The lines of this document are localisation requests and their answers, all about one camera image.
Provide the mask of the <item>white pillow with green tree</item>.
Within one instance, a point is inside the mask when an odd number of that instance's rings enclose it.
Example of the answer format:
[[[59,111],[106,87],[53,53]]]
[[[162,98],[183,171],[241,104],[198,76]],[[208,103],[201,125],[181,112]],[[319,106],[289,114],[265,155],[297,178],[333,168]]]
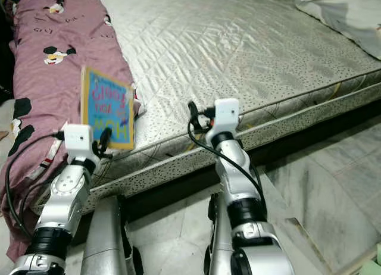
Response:
[[[295,0],[295,5],[381,61],[381,0]]]

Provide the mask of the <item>purple cartoon mouse blanket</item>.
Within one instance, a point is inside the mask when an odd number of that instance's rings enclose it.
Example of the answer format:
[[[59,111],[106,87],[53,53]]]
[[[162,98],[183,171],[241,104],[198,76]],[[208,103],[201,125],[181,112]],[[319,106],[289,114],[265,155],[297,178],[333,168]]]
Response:
[[[84,66],[133,84],[112,17],[101,0],[5,0],[13,30],[14,111],[8,158],[0,172],[1,209],[9,230],[6,256],[28,245],[38,215],[31,204],[65,161],[54,133],[79,123]]]

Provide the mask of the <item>grey quilted mattress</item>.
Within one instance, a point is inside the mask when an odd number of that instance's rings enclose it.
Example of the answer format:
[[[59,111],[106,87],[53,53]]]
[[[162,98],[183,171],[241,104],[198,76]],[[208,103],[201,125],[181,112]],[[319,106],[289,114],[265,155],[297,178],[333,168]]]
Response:
[[[238,99],[238,136],[255,149],[381,100],[381,61],[295,0],[101,1],[146,111],[135,149],[102,164],[83,212],[214,163],[187,136],[189,101]]]

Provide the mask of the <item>silver robot right leg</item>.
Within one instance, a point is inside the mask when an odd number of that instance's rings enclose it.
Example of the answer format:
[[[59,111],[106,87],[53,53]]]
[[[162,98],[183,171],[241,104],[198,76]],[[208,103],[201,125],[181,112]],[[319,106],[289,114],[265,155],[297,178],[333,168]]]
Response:
[[[212,221],[212,226],[210,244],[205,251],[204,274],[232,275],[232,228],[223,192],[217,192],[210,197],[208,218]]]

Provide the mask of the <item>colourful children's book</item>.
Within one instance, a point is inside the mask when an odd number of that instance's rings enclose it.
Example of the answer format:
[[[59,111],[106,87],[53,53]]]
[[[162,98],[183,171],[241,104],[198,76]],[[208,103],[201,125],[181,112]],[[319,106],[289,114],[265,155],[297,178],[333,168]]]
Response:
[[[101,140],[110,130],[109,149],[134,149],[135,118],[139,112],[134,89],[90,66],[82,68],[81,86],[81,122],[92,128],[93,138]]]

